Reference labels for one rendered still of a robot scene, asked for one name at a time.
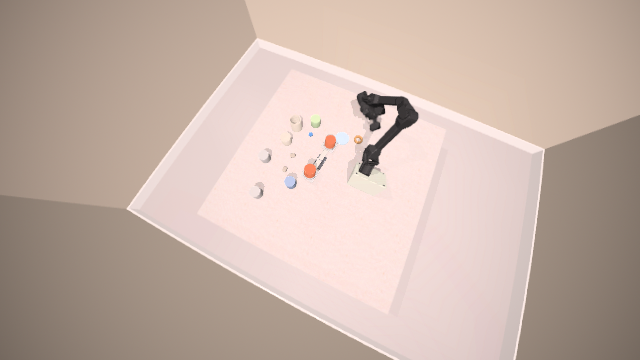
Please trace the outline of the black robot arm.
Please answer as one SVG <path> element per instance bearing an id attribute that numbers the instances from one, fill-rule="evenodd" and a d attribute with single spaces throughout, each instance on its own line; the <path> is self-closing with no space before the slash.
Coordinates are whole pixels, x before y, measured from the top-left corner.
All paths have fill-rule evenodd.
<path id="1" fill-rule="evenodd" d="M 384 105 L 397 106 L 398 112 L 394 125 L 391 126 L 374 145 L 369 144 L 363 152 L 363 162 L 358 172 L 369 177 L 373 168 L 380 164 L 379 156 L 381 155 L 382 150 L 400 131 L 407 129 L 418 122 L 418 113 L 414 110 L 409 98 L 405 96 L 380 96 L 373 93 L 367 95 L 367 92 L 364 91 L 357 95 L 357 100 L 361 107 L 360 111 L 363 115 L 372 114 L 373 108 L 370 105 L 374 106 L 374 116 L 376 118 L 385 115 Z"/>

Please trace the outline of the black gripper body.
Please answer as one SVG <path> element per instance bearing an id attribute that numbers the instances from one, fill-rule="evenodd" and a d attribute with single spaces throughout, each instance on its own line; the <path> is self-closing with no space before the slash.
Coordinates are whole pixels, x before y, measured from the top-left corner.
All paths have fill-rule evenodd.
<path id="1" fill-rule="evenodd" d="M 375 130 L 381 129 L 381 123 L 380 121 L 377 120 L 377 118 L 374 116 L 375 115 L 375 109 L 374 106 L 370 105 L 373 108 L 373 112 L 371 115 L 365 115 L 365 117 L 369 117 L 369 120 L 373 120 L 373 123 L 370 124 L 370 130 L 373 132 Z"/>

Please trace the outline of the orange cup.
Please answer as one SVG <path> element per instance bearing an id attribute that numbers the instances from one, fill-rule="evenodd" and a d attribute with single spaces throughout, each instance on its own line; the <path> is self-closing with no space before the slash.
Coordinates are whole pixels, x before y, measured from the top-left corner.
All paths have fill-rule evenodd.
<path id="1" fill-rule="evenodd" d="M 336 138 L 333 135 L 328 135 L 325 139 L 325 147 L 328 149 L 334 148 L 336 143 Z"/>
<path id="2" fill-rule="evenodd" d="M 316 167 L 313 164 L 307 164 L 304 167 L 304 175 L 307 178 L 313 178 L 316 173 Z"/>

